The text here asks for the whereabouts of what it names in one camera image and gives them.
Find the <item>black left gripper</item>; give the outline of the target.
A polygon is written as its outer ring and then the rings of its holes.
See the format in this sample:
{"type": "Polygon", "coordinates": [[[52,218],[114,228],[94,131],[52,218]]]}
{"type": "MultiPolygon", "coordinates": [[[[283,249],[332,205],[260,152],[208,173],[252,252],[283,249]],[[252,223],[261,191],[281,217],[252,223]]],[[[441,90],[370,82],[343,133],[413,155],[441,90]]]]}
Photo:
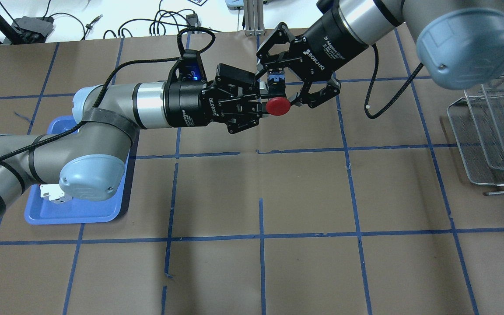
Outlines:
{"type": "Polygon", "coordinates": [[[260,98],[287,98],[283,80],[255,80],[255,74],[220,63],[209,82],[166,82],[165,116],[177,127],[205,127],[224,123],[230,134],[256,127],[261,112],[260,98]]]}

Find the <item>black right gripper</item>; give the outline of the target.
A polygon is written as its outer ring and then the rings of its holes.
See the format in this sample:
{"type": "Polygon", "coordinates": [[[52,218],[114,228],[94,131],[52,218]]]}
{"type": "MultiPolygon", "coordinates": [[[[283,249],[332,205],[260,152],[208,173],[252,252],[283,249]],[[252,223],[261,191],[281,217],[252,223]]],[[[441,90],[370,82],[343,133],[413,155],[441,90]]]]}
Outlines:
{"type": "Polygon", "coordinates": [[[341,83],[332,74],[366,48],[368,45],[360,42],[344,24],[338,9],[324,13],[298,38],[285,22],[280,22],[256,52],[254,79],[260,80],[269,70],[289,68],[302,83],[300,91],[288,98],[290,105],[314,109],[340,93],[341,83]],[[270,52],[280,45],[288,45],[287,50],[270,52]],[[326,86],[310,92],[315,81],[326,81],[326,86]]]}

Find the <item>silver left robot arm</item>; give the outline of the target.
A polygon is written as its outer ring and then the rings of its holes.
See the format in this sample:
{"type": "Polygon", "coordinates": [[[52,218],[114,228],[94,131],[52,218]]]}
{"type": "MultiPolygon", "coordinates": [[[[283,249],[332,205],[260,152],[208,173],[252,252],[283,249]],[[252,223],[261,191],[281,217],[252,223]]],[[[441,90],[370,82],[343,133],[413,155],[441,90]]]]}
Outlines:
{"type": "Polygon", "coordinates": [[[166,81],[102,84],[73,98],[79,128],[62,134],[0,134],[0,218],[31,185],[58,184],[68,196],[110,199],[118,191],[125,163],[141,130],[205,127],[223,123],[231,134],[258,125],[266,115],[288,112],[280,80],[220,64],[206,82],[179,72],[166,81]]]}

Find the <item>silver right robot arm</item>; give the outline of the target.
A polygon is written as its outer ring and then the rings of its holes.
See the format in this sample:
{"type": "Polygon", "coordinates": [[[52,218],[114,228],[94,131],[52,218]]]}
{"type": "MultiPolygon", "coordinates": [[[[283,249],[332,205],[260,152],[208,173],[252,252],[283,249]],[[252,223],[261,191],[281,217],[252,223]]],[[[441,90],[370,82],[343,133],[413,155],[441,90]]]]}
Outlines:
{"type": "Polygon", "coordinates": [[[257,52],[257,78],[288,68],[302,80],[292,105],[337,96],[334,72],[402,24],[442,88],[465,90],[504,73],[504,0],[319,0],[317,8],[322,16],[304,34],[282,22],[257,52]]]}

